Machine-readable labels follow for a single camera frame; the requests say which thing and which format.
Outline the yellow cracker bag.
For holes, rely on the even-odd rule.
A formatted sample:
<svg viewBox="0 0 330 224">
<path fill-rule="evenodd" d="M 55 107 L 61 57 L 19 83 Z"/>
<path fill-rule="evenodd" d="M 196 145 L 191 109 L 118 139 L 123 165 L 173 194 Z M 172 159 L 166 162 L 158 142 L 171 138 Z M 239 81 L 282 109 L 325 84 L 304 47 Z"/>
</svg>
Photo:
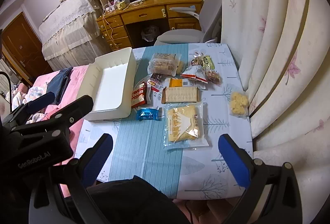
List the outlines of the yellow cracker bag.
<svg viewBox="0 0 330 224">
<path fill-rule="evenodd" d="M 245 93 L 232 92 L 229 101 L 230 114 L 235 117 L 246 118 L 248 116 L 248 104 L 248 97 Z"/>
</svg>

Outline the orange white snack packet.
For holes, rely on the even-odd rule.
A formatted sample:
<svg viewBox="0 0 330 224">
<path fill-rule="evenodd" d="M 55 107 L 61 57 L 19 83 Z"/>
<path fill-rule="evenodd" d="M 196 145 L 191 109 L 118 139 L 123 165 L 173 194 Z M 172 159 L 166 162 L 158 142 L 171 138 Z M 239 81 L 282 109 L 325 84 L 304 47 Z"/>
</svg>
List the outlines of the orange white snack packet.
<svg viewBox="0 0 330 224">
<path fill-rule="evenodd" d="M 169 87 L 197 87 L 205 90 L 206 84 L 196 80 L 170 78 Z"/>
</svg>

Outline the pink bedding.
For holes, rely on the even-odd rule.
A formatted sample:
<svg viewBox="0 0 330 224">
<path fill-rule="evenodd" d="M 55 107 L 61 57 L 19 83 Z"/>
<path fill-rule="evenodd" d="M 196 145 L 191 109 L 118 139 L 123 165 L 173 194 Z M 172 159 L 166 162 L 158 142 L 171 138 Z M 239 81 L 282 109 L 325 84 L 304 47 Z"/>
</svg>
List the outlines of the pink bedding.
<svg viewBox="0 0 330 224">
<path fill-rule="evenodd" d="M 70 127 L 93 107 L 84 95 L 50 116 L 28 123 L 28 119 L 53 104 L 57 91 L 21 104 L 1 121 L 1 187 L 10 194 L 29 191 L 43 172 L 73 156 Z"/>
</svg>

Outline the wooden desk with drawers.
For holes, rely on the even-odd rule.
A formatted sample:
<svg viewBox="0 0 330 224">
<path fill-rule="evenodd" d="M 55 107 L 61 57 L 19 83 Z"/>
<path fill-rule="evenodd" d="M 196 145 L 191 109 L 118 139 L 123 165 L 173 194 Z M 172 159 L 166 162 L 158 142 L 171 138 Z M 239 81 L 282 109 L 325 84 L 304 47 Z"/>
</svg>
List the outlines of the wooden desk with drawers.
<svg viewBox="0 0 330 224">
<path fill-rule="evenodd" d="M 169 31 L 171 27 L 182 28 L 173 18 L 180 22 L 186 14 L 172 13 L 171 7 L 192 6 L 199 13 L 203 0 L 146 0 L 137 5 L 129 5 L 124 10 L 117 10 L 100 16 L 96 22 L 101 31 L 101 37 L 112 51 L 126 47 L 139 48 L 152 46 L 154 41 L 142 39 L 141 33 L 156 27 L 157 34 Z M 198 23 L 185 23 L 185 26 L 200 29 Z"/>
</svg>

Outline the green snack packet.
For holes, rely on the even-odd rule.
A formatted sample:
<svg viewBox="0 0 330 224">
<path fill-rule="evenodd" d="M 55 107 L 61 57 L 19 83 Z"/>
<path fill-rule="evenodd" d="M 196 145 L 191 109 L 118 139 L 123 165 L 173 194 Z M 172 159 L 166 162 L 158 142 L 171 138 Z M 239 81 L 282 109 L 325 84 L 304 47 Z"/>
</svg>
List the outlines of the green snack packet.
<svg viewBox="0 0 330 224">
<path fill-rule="evenodd" d="M 213 60 L 210 56 L 202 56 L 202 62 L 203 62 L 203 68 L 207 70 L 214 70 L 215 65 L 213 63 Z"/>
</svg>

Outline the dark blue clothing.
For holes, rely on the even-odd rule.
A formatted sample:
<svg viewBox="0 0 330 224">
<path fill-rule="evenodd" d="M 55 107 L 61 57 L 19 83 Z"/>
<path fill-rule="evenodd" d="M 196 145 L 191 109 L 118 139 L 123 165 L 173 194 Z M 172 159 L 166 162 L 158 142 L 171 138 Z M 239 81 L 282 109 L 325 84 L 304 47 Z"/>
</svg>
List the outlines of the dark blue clothing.
<svg viewBox="0 0 330 224">
<path fill-rule="evenodd" d="M 73 67 L 60 70 L 59 73 L 48 83 L 46 93 L 54 94 L 54 105 L 59 105 L 61 103 L 62 97 L 70 82 L 72 70 Z"/>
</svg>

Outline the teal and white tablecloth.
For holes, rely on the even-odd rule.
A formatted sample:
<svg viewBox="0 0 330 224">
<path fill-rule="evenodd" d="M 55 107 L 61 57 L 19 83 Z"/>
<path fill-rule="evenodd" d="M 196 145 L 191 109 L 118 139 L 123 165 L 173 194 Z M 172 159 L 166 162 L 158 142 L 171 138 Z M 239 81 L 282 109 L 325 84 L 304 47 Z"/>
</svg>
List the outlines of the teal and white tablecloth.
<svg viewBox="0 0 330 224">
<path fill-rule="evenodd" d="M 199 90 L 199 100 L 193 104 L 199 129 L 190 136 L 179 122 L 170 123 L 175 110 L 187 108 L 185 103 L 164 104 L 162 93 L 169 88 L 165 78 L 151 92 L 151 103 L 144 110 L 157 110 L 157 120 L 138 118 L 142 108 L 134 108 L 121 120 L 84 121 L 75 156 L 81 157 L 100 136 L 108 133 L 114 147 L 98 180 L 108 182 L 139 176 L 170 198 L 200 200 L 240 196 L 244 188 L 234 179 L 218 149 L 219 137 L 228 134 L 247 154 L 253 153 L 250 120 L 237 117 L 230 109 L 233 93 L 242 85 L 232 53 L 223 43 L 190 43 L 135 49 L 137 61 L 135 85 L 147 82 L 151 75 L 148 65 L 156 53 L 179 54 L 184 68 L 203 55 L 220 76 L 219 83 L 207 83 Z"/>
</svg>

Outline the white red snack bag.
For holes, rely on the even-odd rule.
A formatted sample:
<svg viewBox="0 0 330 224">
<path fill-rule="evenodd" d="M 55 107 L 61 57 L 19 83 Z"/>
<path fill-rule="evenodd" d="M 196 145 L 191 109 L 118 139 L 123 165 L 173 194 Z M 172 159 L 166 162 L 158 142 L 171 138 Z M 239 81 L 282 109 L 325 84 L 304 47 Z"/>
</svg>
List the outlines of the white red snack bag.
<svg viewBox="0 0 330 224">
<path fill-rule="evenodd" d="M 201 83 L 208 83 L 204 69 L 201 65 L 189 66 L 182 74 L 182 78 L 196 80 Z"/>
</svg>

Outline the blue foil snack packet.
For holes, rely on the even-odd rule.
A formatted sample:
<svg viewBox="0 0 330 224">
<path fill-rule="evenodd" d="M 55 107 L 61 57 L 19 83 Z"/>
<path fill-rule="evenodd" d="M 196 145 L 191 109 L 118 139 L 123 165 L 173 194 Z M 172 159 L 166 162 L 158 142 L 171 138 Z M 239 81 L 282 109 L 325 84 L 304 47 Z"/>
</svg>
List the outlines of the blue foil snack packet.
<svg viewBox="0 0 330 224">
<path fill-rule="evenodd" d="M 137 121 L 142 121 L 142 120 L 158 121 L 158 120 L 160 120 L 159 109 L 141 108 L 137 111 L 136 120 Z"/>
</svg>

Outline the clear bread roll package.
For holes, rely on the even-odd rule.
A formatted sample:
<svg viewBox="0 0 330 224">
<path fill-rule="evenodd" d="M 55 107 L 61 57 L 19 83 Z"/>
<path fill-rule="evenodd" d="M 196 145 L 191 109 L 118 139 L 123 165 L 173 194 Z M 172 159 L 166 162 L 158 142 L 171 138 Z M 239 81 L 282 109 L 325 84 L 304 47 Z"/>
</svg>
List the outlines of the clear bread roll package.
<svg viewBox="0 0 330 224">
<path fill-rule="evenodd" d="M 148 74 L 176 76 L 182 66 L 181 56 L 179 53 L 154 53 L 148 63 Z"/>
</svg>

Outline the clear nut candy packet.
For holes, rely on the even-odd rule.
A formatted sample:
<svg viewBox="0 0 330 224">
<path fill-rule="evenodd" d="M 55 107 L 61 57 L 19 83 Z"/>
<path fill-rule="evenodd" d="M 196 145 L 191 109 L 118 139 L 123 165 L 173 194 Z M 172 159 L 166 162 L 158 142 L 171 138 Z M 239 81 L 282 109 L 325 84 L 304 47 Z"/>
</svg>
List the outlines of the clear nut candy packet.
<svg viewBox="0 0 330 224">
<path fill-rule="evenodd" d="M 222 79 L 218 72 L 215 70 L 206 70 L 205 77 L 208 81 L 211 81 L 214 84 L 220 85 L 222 83 Z"/>
</svg>

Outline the lace covered cabinet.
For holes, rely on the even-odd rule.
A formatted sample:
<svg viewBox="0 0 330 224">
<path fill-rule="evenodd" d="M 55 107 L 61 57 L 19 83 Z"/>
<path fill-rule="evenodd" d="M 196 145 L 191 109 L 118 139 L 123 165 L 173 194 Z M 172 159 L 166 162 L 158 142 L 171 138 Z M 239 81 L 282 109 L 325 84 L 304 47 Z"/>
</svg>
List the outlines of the lace covered cabinet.
<svg viewBox="0 0 330 224">
<path fill-rule="evenodd" d="M 66 0 L 39 26 L 42 54 L 53 71 L 88 65 L 111 52 L 97 18 L 98 0 Z"/>
</svg>

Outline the large yellow cake package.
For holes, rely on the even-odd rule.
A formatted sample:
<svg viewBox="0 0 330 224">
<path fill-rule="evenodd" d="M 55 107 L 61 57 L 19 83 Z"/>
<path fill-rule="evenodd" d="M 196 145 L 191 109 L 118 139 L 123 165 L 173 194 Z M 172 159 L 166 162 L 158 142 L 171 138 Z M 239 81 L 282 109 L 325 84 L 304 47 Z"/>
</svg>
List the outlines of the large yellow cake package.
<svg viewBox="0 0 330 224">
<path fill-rule="evenodd" d="M 164 106 L 166 150 L 208 147 L 204 133 L 204 107 L 198 103 L 171 103 Z"/>
</svg>

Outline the brown wooden door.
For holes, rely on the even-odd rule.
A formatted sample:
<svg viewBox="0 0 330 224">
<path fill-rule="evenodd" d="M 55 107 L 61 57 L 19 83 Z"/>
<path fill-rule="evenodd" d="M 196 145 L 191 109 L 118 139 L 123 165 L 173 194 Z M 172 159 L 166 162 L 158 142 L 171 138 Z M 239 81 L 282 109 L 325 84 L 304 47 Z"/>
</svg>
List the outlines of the brown wooden door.
<svg viewBox="0 0 330 224">
<path fill-rule="evenodd" d="M 5 49 L 30 81 L 53 71 L 44 59 L 40 39 L 22 12 L 5 27 L 2 39 Z"/>
</svg>

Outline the tan wafer biscuit pack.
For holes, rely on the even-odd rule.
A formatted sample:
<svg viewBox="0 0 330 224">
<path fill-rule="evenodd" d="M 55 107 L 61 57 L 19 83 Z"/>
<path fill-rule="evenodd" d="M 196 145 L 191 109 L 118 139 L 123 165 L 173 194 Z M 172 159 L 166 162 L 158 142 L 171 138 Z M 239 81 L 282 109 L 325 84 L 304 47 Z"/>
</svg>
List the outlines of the tan wafer biscuit pack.
<svg viewBox="0 0 330 224">
<path fill-rule="evenodd" d="M 197 103 L 199 101 L 199 89 L 197 87 L 165 88 L 162 92 L 162 104 Z"/>
</svg>

